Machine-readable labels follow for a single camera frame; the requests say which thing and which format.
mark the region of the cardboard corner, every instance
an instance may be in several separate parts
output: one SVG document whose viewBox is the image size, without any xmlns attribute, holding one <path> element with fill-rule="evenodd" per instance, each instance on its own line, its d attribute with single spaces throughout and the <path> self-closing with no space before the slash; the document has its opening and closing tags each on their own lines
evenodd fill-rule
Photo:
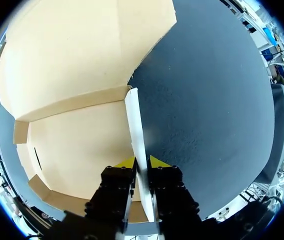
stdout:
<svg viewBox="0 0 284 240">
<path fill-rule="evenodd" d="M 18 121 L 14 123 L 13 143 L 26 144 L 28 141 L 29 122 Z"/>
<path fill-rule="evenodd" d="M 49 197 L 51 193 L 51 189 L 47 187 L 47 185 L 41 180 L 39 175 L 34 175 L 29 181 L 28 185 L 32 188 L 35 194 L 46 202 L 46 199 Z"/>
</svg>

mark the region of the gray mat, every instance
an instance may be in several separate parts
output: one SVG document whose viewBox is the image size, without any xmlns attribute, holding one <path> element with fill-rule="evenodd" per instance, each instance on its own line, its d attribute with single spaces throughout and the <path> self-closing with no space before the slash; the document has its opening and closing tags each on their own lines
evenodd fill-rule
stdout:
<svg viewBox="0 0 284 240">
<path fill-rule="evenodd" d="M 202 218 L 251 184 L 273 143 L 267 71 L 217 0 L 174 0 L 177 24 L 135 71 L 148 155 L 178 165 Z"/>
</svg>

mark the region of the tan cardboard panel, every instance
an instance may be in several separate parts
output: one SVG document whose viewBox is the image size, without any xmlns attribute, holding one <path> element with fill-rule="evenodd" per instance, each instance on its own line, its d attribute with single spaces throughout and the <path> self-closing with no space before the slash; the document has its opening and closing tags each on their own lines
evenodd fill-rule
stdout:
<svg viewBox="0 0 284 240">
<path fill-rule="evenodd" d="M 177 22 L 171 0 L 118 0 L 122 59 L 128 80 L 133 71 Z"/>
<path fill-rule="evenodd" d="M 13 131 L 14 144 L 26 144 L 28 141 L 29 123 L 25 121 L 15 121 Z"/>
<path fill-rule="evenodd" d="M 130 88 L 130 86 L 125 85 L 74 96 L 30 112 L 20 117 L 19 120 L 31 122 L 76 109 L 121 101 L 126 97 Z"/>
<path fill-rule="evenodd" d="M 93 196 L 106 166 L 134 156 L 124 101 L 31 122 L 29 144 L 50 189 L 83 199 Z"/>
<path fill-rule="evenodd" d="M 148 218 L 144 212 L 142 204 L 140 201 L 133 201 L 128 212 L 128 221 L 129 223 L 146 223 Z"/>
<path fill-rule="evenodd" d="M 176 22 L 172 0 L 26 4 L 9 25 L 0 61 L 0 98 L 16 119 L 75 96 L 125 86 Z"/>
<path fill-rule="evenodd" d="M 29 181 L 29 185 L 34 190 L 34 192 L 49 205 L 80 216 L 85 215 L 84 209 L 85 203 L 88 202 L 87 199 L 73 197 L 62 194 L 60 192 L 52 191 L 41 181 L 38 175 L 35 175 Z M 128 221 L 130 223 L 143 223 L 148 221 L 141 202 L 132 202 L 129 210 Z"/>
</svg>

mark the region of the screw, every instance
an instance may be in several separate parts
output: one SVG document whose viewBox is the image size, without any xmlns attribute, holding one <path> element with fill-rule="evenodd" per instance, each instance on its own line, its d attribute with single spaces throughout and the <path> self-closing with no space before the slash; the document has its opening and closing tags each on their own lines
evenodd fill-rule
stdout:
<svg viewBox="0 0 284 240">
<path fill-rule="evenodd" d="M 177 184 L 177 187 L 178 187 L 178 188 L 185 188 L 185 185 L 183 184 L 183 182 L 179 182 L 179 183 Z"/>
<path fill-rule="evenodd" d="M 246 224 L 244 224 L 243 228 L 244 228 L 245 231 L 251 232 L 252 229 L 253 229 L 253 225 L 251 223 L 247 222 Z"/>
<path fill-rule="evenodd" d="M 120 215 L 122 212 L 120 210 L 114 210 L 114 211 L 112 211 L 112 213 Z"/>
<path fill-rule="evenodd" d="M 98 240 L 98 238 L 92 234 L 85 235 L 84 240 Z"/>
<path fill-rule="evenodd" d="M 239 212 L 234 215 L 234 220 L 237 222 L 241 222 L 243 218 L 244 218 L 243 215 Z"/>
<path fill-rule="evenodd" d="M 87 202 L 87 203 L 85 204 L 85 207 L 86 207 L 86 208 L 92 208 L 93 206 L 92 206 L 92 203 L 91 203 L 91 202 Z"/>
</svg>

